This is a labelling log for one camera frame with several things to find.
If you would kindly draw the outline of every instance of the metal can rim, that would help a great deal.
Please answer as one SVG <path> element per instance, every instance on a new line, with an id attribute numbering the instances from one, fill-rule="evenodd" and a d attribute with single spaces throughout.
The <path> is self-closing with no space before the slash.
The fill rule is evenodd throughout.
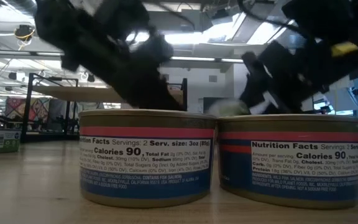
<path id="1" fill-rule="evenodd" d="M 128 109 L 128 110 L 117 110 L 117 109 L 99 109 L 99 110 L 88 110 L 79 113 L 80 117 L 85 116 L 163 116 L 172 118 L 199 118 L 199 119 L 213 119 L 216 117 L 209 114 L 191 113 L 186 111 L 169 111 L 169 110 L 145 110 L 145 109 Z"/>
<path id="2" fill-rule="evenodd" d="M 262 114 L 218 118 L 218 122 L 234 121 L 346 121 L 358 123 L 358 118 L 325 114 Z"/>

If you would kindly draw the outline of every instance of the pipe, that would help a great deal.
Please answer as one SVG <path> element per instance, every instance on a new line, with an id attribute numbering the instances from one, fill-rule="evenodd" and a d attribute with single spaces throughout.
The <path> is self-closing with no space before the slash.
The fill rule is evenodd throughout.
<path id="1" fill-rule="evenodd" d="M 35 12 L 37 11 L 37 4 L 35 0 L 1 0 L 8 6 L 21 12 L 23 15 L 34 18 Z"/>

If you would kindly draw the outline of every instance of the red stripe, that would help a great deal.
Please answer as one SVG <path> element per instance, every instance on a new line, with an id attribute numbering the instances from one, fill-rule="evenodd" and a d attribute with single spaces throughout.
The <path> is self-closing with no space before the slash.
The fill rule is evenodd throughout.
<path id="1" fill-rule="evenodd" d="M 87 135 L 87 136 L 119 136 L 119 137 L 213 138 L 214 129 L 81 127 L 80 134 Z"/>
<path id="2" fill-rule="evenodd" d="M 220 145 L 220 150 L 227 151 L 227 152 L 237 152 L 237 153 L 251 153 L 250 146 L 230 146 L 230 145 Z"/>
<path id="3" fill-rule="evenodd" d="M 312 132 L 225 132 L 221 139 L 270 140 L 270 141 L 343 141 L 357 142 L 358 133 Z"/>

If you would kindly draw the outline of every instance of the tuna can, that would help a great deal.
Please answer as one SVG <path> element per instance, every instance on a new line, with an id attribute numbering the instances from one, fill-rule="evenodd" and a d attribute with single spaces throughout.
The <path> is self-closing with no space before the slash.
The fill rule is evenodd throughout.
<path id="1" fill-rule="evenodd" d="M 117 207 L 180 205 L 208 194 L 216 119 L 159 110 L 80 114 L 81 193 Z"/>
<path id="2" fill-rule="evenodd" d="M 358 204 L 358 119 L 315 114 L 221 118 L 221 187 L 299 208 Z"/>

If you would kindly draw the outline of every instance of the table surface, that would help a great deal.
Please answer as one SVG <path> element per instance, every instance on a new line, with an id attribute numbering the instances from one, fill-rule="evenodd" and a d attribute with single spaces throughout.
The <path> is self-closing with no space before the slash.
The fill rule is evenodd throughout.
<path id="1" fill-rule="evenodd" d="M 211 193 L 168 208 L 127 209 L 82 198 L 77 142 L 26 144 L 0 154 L 0 223 L 358 223 L 358 207 L 307 210 L 260 203 L 219 187 L 214 167 Z"/>

